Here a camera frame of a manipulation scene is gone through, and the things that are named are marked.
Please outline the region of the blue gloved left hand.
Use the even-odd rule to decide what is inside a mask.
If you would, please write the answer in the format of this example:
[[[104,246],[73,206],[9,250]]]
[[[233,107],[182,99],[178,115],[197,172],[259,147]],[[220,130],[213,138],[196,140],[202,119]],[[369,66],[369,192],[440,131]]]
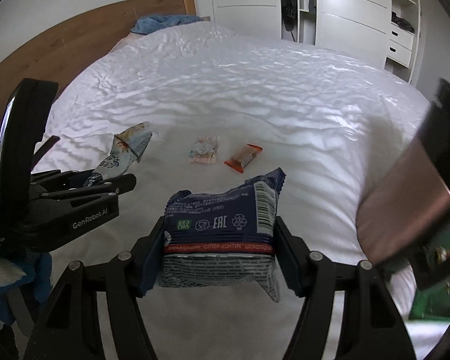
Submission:
[[[6,295],[31,285],[31,299],[43,306],[52,290],[50,276],[53,261],[49,253],[28,253],[22,262],[0,258],[0,330],[12,325],[15,317]]]

